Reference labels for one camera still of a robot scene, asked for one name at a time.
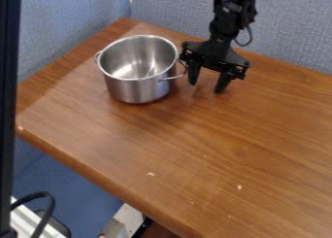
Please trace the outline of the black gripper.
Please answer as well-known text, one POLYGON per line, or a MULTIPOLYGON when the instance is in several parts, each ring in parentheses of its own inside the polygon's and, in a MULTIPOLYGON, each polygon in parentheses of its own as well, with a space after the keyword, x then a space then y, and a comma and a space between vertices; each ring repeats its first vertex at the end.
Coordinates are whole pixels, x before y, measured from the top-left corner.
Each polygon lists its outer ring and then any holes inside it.
POLYGON ((183 42, 181 60, 189 66, 189 82, 195 85, 202 68, 222 73, 215 86, 215 93, 227 89, 231 81, 245 79, 251 62, 233 48, 230 44, 218 40, 205 42, 183 42))

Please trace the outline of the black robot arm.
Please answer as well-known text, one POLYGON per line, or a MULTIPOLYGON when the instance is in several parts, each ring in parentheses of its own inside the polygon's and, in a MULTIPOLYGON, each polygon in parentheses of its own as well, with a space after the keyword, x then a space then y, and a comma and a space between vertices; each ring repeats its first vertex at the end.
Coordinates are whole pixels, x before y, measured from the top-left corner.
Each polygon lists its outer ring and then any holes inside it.
POLYGON ((201 71, 209 68, 219 73, 215 93, 225 92, 235 79, 245 80, 251 62, 233 49, 253 43, 251 23, 258 15, 257 0, 214 0, 211 37, 205 42, 182 44, 181 60, 189 68, 189 82, 195 85, 201 71))

